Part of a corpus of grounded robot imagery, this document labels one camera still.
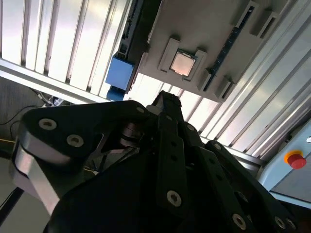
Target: black cable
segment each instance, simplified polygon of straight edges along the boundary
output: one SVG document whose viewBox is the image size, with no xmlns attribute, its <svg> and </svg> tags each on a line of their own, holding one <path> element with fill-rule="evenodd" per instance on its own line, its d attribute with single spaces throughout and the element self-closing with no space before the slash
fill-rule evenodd
<svg viewBox="0 0 311 233">
<path fill-rule="evenodd" d="M 12 133 L 12 128 L 13 128 L 13 125 L 16 124 L 16 123 L 20 123 L 20 120 L 16 120 L 14 121 L 11 126 L 10 126 L 10 136 L 11 136 L 11 140 L 14 140 L 13 138 L 13 133 Z"/>
<path fill-rule="evenodd" d="M 12 209 L 14 208 L 23 193 L 24 190 L 18 187 L 15 188 L 13 192 L 8 196 L 6 201 L 1 205 L 2 208 L 0 209 L 0 227 L 9 216 Z"/>
<path fill-rule="evenodd" d="M 0 158 L 10 160 L 12 155 L 6 151 L 0 150 Z"/>
<path fill-rule="evenodd" d="M 36 106 L 36 105 L 29 105 L 26 107 L 23 107 L 21 110 L 19 110 L 11 119 L 9 119 L 7 122 L 5 123 L 0 123 L 0 125 L 6 125 L 7 123 L 9 123 L 11 120 L 13 120 L 18 114 L 20 114 L 24 109 L 26 108 L 40 108 L 41 106 Z"/>
<path fill-rule="evenodd" d="M 10 198 L 10 196 L 12 195 L 12 193 L 17 189 L 17 187 L 7 196 L 7 198 L 2 202 L 2 204 L 0 205 L 0 208 L 6 203 L 6 201 Z"/>
<path fill-rule="evenodd" d="M 34 90 L 34 89 L 32 89 L 32 88 L 29 88 L 29 89 L 30 89 L 31 91 L 33 91 L 33 92 L 42 100 L 42 102 L 44 102 L 48 107 L 51 107 L 52 105 L 55 106 L 54 103 L 52 103 L 51 101 L 49 101 L 49 100 L 44 96 L 43 92 L 41 92 L 41 91 L 36 91 L 36 90 Z"/>
</svg>

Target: silver screw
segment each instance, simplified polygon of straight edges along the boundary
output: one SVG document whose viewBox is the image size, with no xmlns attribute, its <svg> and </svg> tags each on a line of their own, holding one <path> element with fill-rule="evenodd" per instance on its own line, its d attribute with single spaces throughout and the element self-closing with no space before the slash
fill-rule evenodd
<svg viewBox="0 0 311 233">
<path fill-rule="evenodd" d="M 286 221 L 287 221 L 287 223 L 288 223 L 294 230 L 297 229 L 297 227 L 295 226 L 295 224 L 294 224 L 289 218 L 287 218 Z"/>
<path fill-rule="evenodd" d="M 54 120 L 44 118 L 39 120 L 39 126 L 44 130 L 54 130 L 57 127 L 57 124 Z"/>
<path fill-rule="evenodd" d="M 246 230 L 246 223 L 244 221 L 244 219 L 238 215 L 238 214 L 234 214 L 232 216 L 232 220 L 234 221 L 234 223 L 243 231 Z"/>
<path fill-rule="evenodd" d="M 193 127 L 192 125 L 188 125 L 187 127 L 188 127 L 188 129 L 190 129 L 191 131 L 194 131 L 194 127 Z"/>
<path fill-rule="evenodd" d="M 175 191 L 172 190 L 168 191 L 166 194 L 166 198 L 169 201 L 169 203 L 175 207 L 179 207 L 181 205 L 181 197 Z"/>
<path fill-rule="evenodd" d="M 145 111 L 141 107 L 136 108 L 139 112 L 144 113 Z"/>
<path fill-rule="evenodd" d="M 222 149 L 222 147 L 221 147 L 219 144 L 217 144 L 217 143 L 215 143 L 214 146 L 215 146 L 215 148 L 218 149 L 218 150 L 221 150 L 221 149 Z"/>
<path fill-rule="evenodd" d="M 277 216 L 274 217 L 274 221 L 277 223 L 277 225 L 282 228 L 285 229 L 285 223 Z"/>
<path fill-rule="evenodd" d="M 79 135 L 71 134 L 67 137 L 67 143 L 73 147 L 81 147 L 84 144 L 84 141 Z"/>
</svg>

